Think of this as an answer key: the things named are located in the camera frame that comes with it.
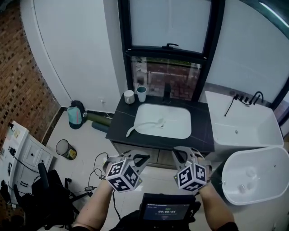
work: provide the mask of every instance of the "rectangular sink basin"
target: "rectangular sink basin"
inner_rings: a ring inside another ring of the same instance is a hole
[[[137,127],[138,133],[175,139],[186,139],[191,135],[191,114],[185,108],[163,106],[155,104],[142,104],[139,106],[134,125],[145,122],[158,122],[162,124],[146,124]]]
[[[233,97],[205,92],[208,103],[215,150],[220,146],[261,148],[283,146],[283,138],[272,109],[261,105],[246,106]]]

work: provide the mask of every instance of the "black faucet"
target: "black faucet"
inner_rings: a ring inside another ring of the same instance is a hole
[[[171,84],[165,83],[164,85],[164,93],[163,93],[163,103],[169,104],[170,100],[170,93],[171,93]]]
[[[256,92],[255,95],[252,97],[252,99],[249,101],[249,104],[252,104],[252,102],[253,102],[253,105],[255,105],[255,104],[257,103],[258,99],[260,98],[260,95],[262,96],[262,101],[261,101],[261,102],[263,103],[263,101],[264,101],[263,93],[262,93],[262,92]]]

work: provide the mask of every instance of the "brick wall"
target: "brick wall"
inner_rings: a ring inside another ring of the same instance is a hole
[[[41,141],[59,108],[25,37],[19,1],[13,1],[0,13],[0,147],[13,120]]]

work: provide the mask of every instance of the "white desk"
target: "white desk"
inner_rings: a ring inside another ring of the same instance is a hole
[[[33,136],[29,134],[29,131],[23,126],[19,125],[13,121],[14,126],[16,127],[15,132],[20,131],[18,137],[14,135],[10,139],[6,138],[3,144],[4,155],[0,155],[0,182],[2,180],[8,185],[8,192],[11,196],[11,202],[17,203],[13,186],[17,185],[18,190],[23,193],[31,193],[31,185],[35,177],[39,174],[33,172],[26,168],[24,165],[19,163],[13,156],[10,154],[8,148],[12,147],[16,150],[15,157],[23,162],[30,169],[33,169],[38,172],[38,163],[43,162],[46,169],[48,170],[53,156],[56,154],[38,142]]]

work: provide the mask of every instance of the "black chair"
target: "black chair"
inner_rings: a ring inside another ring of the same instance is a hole
[[[17,202],[26,214],[27,230],[38,230],[41,227],[49,230],[55,225],[64,225],[69,229],[79,214],[72,203],[84,196],[92,196],[92,192],[75,196],[68,189],[71,179],[65,178],[63,187],[56,170],[47,173],[43,163],[38,164],[38,170],[40,179],[32,185],[32,194],[21,197],[17,185],[14,185]]]

